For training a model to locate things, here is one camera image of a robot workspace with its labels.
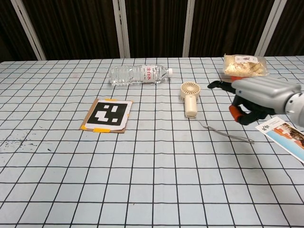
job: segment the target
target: water bottle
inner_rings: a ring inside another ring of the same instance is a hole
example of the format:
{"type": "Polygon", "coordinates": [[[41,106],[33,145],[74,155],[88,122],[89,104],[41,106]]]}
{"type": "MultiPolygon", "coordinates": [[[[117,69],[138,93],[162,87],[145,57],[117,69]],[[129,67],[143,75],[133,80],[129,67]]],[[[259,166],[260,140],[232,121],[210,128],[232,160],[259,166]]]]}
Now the water bottle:
{"type": "Polygon", "coordinates": [[[161,65],[116,66],[110,68],[110,83],[127,86],[135,83],[160,83],[165,77],[170,77],[172,68],[161,65]]]}

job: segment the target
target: dark curtain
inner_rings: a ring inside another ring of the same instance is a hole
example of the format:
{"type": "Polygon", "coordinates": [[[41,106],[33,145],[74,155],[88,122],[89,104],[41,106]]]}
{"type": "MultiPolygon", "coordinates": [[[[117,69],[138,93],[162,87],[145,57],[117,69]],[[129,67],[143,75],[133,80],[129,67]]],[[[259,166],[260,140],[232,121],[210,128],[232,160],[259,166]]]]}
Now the dark curtain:
{"type": "Polygon", "coordinates": [[[181,57],[187,0],[125,0],[131,57],[181,57]]]}
{"type": "Polygon", "coordinates": [[[287,1],[265,55],[304,55],[304,0],[287,1]]]}
{"type": "Polygon", "coordinates": [[[0,0],[0,62],[36,59],[10,0],[0,0]]]}
{"type": "Polygon", "coordinates": [[[24,0],[47,59],[119,57],[112,0],[24,0]]]}
{"type": "Polygon", "coordinates": [[[195,1],[190,57],[254,55],[274,0],[195,1]]]}

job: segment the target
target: plastic bag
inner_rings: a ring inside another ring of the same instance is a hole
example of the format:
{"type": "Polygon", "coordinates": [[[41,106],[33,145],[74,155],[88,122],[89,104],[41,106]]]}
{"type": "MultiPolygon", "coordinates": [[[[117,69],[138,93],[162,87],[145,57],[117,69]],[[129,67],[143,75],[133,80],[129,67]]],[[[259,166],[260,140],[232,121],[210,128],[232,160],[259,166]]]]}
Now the plastic bag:
{"type": "Polygon", "coordinates": [[[224,73],[236,77],[266,76],[269,74],[264,57],[245,55],[225,55],[224,73]]]}

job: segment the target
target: table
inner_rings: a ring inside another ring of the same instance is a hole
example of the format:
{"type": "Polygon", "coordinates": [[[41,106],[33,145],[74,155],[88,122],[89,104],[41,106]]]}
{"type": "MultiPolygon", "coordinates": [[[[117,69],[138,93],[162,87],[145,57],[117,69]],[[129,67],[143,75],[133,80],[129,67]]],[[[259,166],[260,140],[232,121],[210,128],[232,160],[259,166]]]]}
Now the table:
{"type": "MultiPolygon", "coordinates": [[[[273,77],[304,83],[304,57],[267,63],[273,77]]],[[[256,131],[263,121],[234,122],[233,95],[207,89],[225,77],[222,65],[220,57],[0,64],[0,227],[303,226],[304,166],[256,131]],[[112,66],[155,63],[173,68],[169,82],[113,88],[106,77],[112,66]],[[198,119],[256,143],[185,118],[186,81],[201,87],[198,119]],[[134,102],[125,133],[79,130],[97,97],[134,102]]]]}

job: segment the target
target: handheld fan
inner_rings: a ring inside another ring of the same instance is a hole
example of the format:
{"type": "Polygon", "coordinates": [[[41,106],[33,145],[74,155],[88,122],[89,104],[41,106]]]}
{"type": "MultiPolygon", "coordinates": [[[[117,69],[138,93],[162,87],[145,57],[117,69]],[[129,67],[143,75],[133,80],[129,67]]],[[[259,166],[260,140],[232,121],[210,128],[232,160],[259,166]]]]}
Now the handheld fan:
{"type": "Polygon", "coordinates": [[[180,87],[180,97],[185,100],[185,116],[196,117],[198,109],[196,99],[200,95],[200,86],[194,82],[185,82],[180,87]]]}

